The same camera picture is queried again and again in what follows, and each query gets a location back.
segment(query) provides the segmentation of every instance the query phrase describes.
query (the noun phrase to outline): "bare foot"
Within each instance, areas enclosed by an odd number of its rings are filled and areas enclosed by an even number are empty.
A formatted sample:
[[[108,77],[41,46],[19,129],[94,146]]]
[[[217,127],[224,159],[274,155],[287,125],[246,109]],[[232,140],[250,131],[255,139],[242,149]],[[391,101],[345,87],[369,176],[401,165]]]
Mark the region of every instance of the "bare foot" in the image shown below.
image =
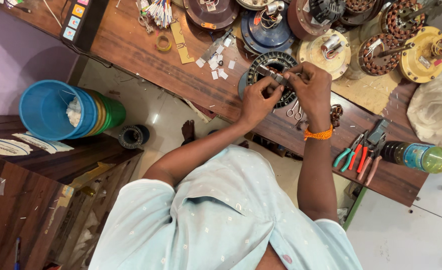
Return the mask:
[[[194,139],[194,120],[186,121],[186,123],[182,125],[181,131],[184,140]]]
[[[246,148],[246,149],[249,149],[248,141],[243,141],[242,143],[240,143],[240,144],[238,144],[238,145],[241,146],[241,147],[244,147],[244,148]]]

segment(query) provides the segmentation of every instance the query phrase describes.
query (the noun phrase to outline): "man's left hand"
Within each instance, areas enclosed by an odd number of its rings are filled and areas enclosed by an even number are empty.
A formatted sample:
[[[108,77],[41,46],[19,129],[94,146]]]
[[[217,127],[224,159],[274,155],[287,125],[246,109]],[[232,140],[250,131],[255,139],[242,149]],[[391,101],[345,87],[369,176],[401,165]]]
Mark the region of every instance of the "man's left hand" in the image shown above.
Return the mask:
[[[264,98],[262,92],[266,90],[269,98]],[[244,89],[242,99],[241,122],[253,129],[260,121],[262,121],[268,113],[270,113],[281,99],[284,86],[278,84],[271,77],[264,77],[253,85],[249,85]]]

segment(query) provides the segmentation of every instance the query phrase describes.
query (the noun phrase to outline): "purple wall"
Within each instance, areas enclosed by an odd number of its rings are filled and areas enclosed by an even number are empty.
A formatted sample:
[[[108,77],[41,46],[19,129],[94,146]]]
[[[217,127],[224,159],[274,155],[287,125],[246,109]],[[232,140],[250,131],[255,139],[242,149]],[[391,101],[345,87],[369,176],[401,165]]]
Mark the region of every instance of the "purple wall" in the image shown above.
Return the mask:
[[[0,115],[18,114],[20,95],[36,81],[67,82],[76,59],[61,41],[0,10]]]

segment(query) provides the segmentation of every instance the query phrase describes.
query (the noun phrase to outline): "pliers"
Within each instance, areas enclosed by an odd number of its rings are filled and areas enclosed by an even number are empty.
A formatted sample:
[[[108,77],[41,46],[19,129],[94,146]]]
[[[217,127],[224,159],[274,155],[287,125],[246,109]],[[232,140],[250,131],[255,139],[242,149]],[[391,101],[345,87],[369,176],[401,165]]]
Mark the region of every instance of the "pliers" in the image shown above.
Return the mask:
[[[358,174],[358,177],[356,178],[359,181],[361,181],[361,179],[363,178],[363,174],[365,173],[369,163],[371,162],[371,160],[374,160],[373,166],[371,167],[369,175],[366,178],[365,186],[369,185],[369,183],[373,179],[376,169],[378,169],[378,163],[380,163],[380,160],[383,158],[382,156],[380,156],[381,150],[383,149],[385,143],[386,143],[386,133],[383,133],[383,135],[381,135],[380,141],[376,144],[376,147],[374,148],[373,152],[366,158],[366,162],[364,163],[361,172]]]
[[[363,154],[361,156],[361,160],[359,161],[358,169],[356,170],[356,172],[358,172],[358,173],[361,172],[361,169],[363,168],[363,164],[364,164],[365,158],[366,158],[366,153],[368,152],[368,141],[366,139],[366,138],[368,138],[368,134],[369,134],[369,129],[367,129],[363,135],[363,141],[362,141]]]
[[[344,166],[340,169],[341,172],[344,172],[349,165],[351,165],[350,169],[353,167],[353,164],[351,162],[351,160],[355,160],[356,158],[356,154],[358,153],[358,151],[361,149],[361,145],[359,144],[359,141],[361,140],[361,138],[363,138],[363,134],[361,133],[356,140],[353,142],[353,144],[351,145],[350,148],[346,148],[344,150],[343,153],[341,153],[335,160],[333,163],[333,167],[338,166],[338,163],[340,162],[340,160],[346,156],[347,154],[349,154],[348,159],[346,160],[346,163],[344,164]]]

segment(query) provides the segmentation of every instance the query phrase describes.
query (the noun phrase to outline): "light blue shirt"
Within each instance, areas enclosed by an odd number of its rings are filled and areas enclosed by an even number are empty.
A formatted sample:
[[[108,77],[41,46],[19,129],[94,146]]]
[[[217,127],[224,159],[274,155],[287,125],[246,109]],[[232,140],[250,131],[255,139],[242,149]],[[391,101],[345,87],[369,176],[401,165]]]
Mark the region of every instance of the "light blue shirt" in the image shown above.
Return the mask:
[[[176,189],[148,179],[125,185],[89,269],[255,269],[268,242],[289,270],[361,269],[338,223],[312,221],[266,159],[230,145]]]

